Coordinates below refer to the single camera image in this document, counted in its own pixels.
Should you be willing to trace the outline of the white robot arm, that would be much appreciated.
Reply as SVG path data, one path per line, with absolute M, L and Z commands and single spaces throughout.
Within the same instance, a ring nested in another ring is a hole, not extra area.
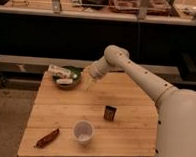
M 121 47 L 110 45 L 88 67 L 93 79 L 114 68 L 122 69 L 154 101 L 158 110 L 154 157 L 196 157 L 196 91 L 179 89 L 129 58 Z

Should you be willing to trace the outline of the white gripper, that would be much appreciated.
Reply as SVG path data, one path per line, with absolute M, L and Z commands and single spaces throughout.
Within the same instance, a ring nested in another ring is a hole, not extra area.
M 111 69 L 110 64 L 106 61 L 105 57 L 94 61 L 90 66 L 83 70 L 85 84 L 88 83 L 87 89 L 91 88 L 97 79 L 101 79 Z

